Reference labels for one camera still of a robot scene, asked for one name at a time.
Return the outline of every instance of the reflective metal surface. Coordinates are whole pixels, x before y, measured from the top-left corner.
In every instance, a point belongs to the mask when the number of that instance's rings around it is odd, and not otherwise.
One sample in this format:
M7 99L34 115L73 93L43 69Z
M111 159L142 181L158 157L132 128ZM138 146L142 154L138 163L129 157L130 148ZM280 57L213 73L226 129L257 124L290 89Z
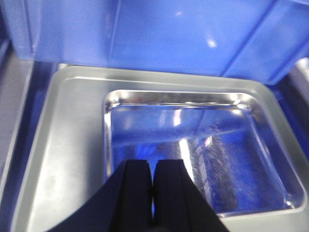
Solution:
M122 160L183 159L223 217L299 208L304 191L259 102L244 93L118 90L105 100L108 177Z
M0 72L0 200L31 78L33 61L19 60L9 49Z

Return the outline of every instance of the stainless steel tray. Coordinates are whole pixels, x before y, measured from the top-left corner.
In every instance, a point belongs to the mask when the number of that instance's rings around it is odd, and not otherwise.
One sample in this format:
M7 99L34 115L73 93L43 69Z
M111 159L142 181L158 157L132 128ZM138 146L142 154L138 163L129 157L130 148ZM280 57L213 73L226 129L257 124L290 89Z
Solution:
M262 84L175 73L69 67L50 84L12 231L45 231L65 219L103 183L102 101L118 89L244 93L261 105L305 189L294 210L223 218L231 231L302 232L309 228L309 165L273 94Z
M246 93L116 90L104 101L104 174L122 160L183 159L221 217L293 210L304 190L262 105Z

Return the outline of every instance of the blue plastic container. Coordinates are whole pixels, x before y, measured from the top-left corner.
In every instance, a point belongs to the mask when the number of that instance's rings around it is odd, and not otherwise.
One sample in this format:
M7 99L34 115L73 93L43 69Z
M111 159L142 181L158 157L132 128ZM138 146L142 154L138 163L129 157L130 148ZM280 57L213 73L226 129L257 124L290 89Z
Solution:
M275 84L309 54L308 0L4 0L20 58Z

